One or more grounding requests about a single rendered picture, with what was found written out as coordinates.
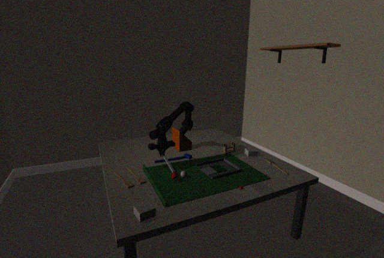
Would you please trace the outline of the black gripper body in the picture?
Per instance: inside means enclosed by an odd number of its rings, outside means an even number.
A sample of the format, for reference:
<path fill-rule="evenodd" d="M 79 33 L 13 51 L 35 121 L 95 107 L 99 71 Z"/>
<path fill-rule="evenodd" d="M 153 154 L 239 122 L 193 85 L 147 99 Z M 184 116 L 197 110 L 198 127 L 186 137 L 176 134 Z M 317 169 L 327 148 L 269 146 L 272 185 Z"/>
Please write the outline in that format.
<path fill-rule="evenodd" d="M 164 136 L 164 137 L 159 137 L 158 138 L 158 144 L 159 144 L 159 141 L 160 140 L 165 140 L 166 139 L 166 137 Z M 172 141 L 172 140 L 170 140 L 170 141 L 168 141 L 168 142 L 170 142 L 171 143 L 171 147 L 173 147 L 173 146 L 175 146 L 175 142 L 174 141 Z M 160 149 L 160 145 L 155 145 L 155 144 L 153 144 L 153 143 L 150 143 L 150 144 L 148 144 L 148 148 L 150 149 L 150 150 L 155 150 L 156 148 L 157 149 Z"/>

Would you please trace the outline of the green rectangular mat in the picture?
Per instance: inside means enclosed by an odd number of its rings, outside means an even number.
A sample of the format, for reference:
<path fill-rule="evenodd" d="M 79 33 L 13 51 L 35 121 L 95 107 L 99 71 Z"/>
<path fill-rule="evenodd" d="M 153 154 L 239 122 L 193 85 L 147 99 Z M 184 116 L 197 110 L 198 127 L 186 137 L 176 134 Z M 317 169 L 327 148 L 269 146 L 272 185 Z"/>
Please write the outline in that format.
<path fill-rule="evenodd" d="M 199 168 L 196 167 L 197 163 L 216 160 L 220 158 L 225 158 L 233 164 L 241 167 L 242 172 L 216 179 L 211 179 L 209 176 L 204 174 Z M 239 188 L 240 185 L 244 187 L 246 185 L 251 185 L 271 179 L 262 172 L 258 171 L 257 169 L 253 168 L 249 164 L 243 162 L 242 160 L 238 159 L 230 153 L 197 158 L 187 161 L 180 161 L 176 163 L 171 163 L 171 166 L 173 167 L 175 172 L 178 171 L 179 176 L 177 176 L 175 179 L 172 179 L 172 171 L 170 170 L 167 164 L 146 167 L 148 172 L 152 176 L 154 182 L 156 183 L 157 187 L 161 191 L 163 197 L 165 198 L 167 206 L 185 203 L 192 200 L 229 191 L 232 189 L 236 189 Z M 182 171 L 186 171 L 186 177 L 181 176 Z M 150 180 L 149 177 L 148 179 Z M 156 191 L 154 186 L 153 188 Z M 159 195 L 158 197 L 160 198 Z M 161 202 L 163 203 L 162 200 Z M 167 206 L 164 205 L 164 207 Z"/>

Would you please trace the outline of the blue golf putter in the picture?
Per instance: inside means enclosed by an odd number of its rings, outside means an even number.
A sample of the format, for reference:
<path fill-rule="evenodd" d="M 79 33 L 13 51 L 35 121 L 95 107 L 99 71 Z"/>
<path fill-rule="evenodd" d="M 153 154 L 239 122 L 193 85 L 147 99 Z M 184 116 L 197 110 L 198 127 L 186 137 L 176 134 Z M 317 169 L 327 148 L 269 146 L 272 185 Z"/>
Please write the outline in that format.
<path fill-rule="evenodd" d="M 168 161 L 173 161 L 173 160 L 180 160 L 180 159 L 184 159 L 184 158 L 187 158 L 187 159 L 191 159 L 192 158 L 192 155 L 190 154 L 184 154 L 183 157 L 176 157 L 176 158 L 169 158 Z M 157 160 L 157 161 L 154 161 L 154 163 L 162 163 L 162 162 L 166 162 L 165 160 Z"/>

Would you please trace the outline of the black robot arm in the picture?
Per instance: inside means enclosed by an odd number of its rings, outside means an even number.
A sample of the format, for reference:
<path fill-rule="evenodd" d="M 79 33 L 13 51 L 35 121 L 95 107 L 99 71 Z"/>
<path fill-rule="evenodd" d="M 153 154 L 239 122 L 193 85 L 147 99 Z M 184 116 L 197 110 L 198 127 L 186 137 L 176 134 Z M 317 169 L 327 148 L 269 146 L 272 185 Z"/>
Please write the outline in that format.
<path fill-rule="evenodd" d="M 154 140 L 159 137 L 166 136 L 166 132 L 172 126 L 173 121 L 183 112 L 185 111 L 185 119 L 182 122 L 182 127 L 180 131 L 183 135 L 187 132 L 187 130 L 191 130 L 193 127 L 193 121 L 191 120 L 191 112 L 194 110 L 194 106 L 189 102 L 183 102 L 179 105 L 179 107 L 171 113 L 169 116 L 165 116 L 163 119 L 159 121 L 156 125 L 156 130 L 153 130 L 149 133 L 149 137 Z M 159 126 L 161 125 L 161 126 Z M 171 146 L 171 143 L 165 140 L 160 140 L 159 144 L 161 149 L 167 149 Z"/>

